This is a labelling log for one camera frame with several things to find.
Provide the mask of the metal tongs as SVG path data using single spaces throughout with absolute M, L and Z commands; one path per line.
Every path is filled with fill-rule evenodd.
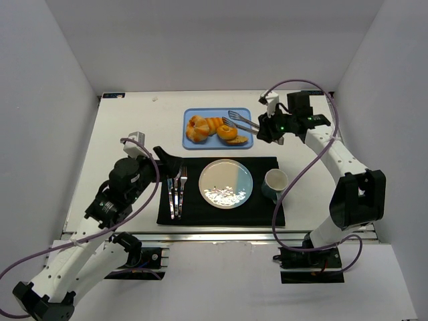
M 241 114 L 238 112 L 229 110 L 227 112 L 228 117 L 223 117 L 222 120 L 224 124 L 226 124 L 229 127 L 239 128 L 246 132 L 252 133 L 256 135 L 258 131 L 260 130 L 260 127 L 258 124 L 252 122 L 249 119 L 244 118 Z M 238 122 L 242 122 L 248 125 L 248 127 L 245 127 L 244 125 L 238 124 Z

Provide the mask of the orange bagel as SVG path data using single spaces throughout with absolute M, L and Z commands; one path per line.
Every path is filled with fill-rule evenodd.
M 224 124 L 217 128 L 217 135 L 222 140 L 233 140 L 237 137 L 237 129 Z

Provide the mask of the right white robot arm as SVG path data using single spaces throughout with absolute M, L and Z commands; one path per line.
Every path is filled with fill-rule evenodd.
M 263 93 L 259 102 L 267 111 L 258 118 L 257 138 L 282 144 L 285 134 L 294 134 L 316 153 L 336 184 L 329 216 L 306 238 L 309 247 L 327 249 L 355 229 L 383 218 L 385 174 L 370 170 L 352 155 L 327 117 L 313 112 L 307 92 L 288 94 L 286 105 L 275 92 Z

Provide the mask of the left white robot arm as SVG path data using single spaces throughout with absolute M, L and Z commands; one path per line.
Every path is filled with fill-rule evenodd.
M 175 177 L 183 164 L 181 157 L 159 146 L 153 150 L 156 161 L 141 148 L 118 160 L 70 238 L 71 246 L 61 249 L 31 281 L 14 287 L 16 300 L 34 320 L 69 320 L 80 299 L 98 282 L 120 267 L 138 264 L 141 242 L 127 232 L 114 236 L 116 226 L 127 219 L 151 183 Z

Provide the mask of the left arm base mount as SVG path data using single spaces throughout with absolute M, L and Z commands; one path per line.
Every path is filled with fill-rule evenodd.
M 105 280 L 161 281 L 164 278 L 168 266 L 168 248 L 154 245 L 147 247 L 127 232 L 110 236 L 104 249 L 111 243 L 124 247 L 127 258 L 124 264 L 110 272 Z

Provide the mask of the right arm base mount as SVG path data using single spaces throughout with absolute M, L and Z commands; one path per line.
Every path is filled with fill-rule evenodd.
M 279 248 L 272 257 L 280 265 L 283 284 L 344 283 L 342 261 L 337 248 L 324 251 L 295 252 Z

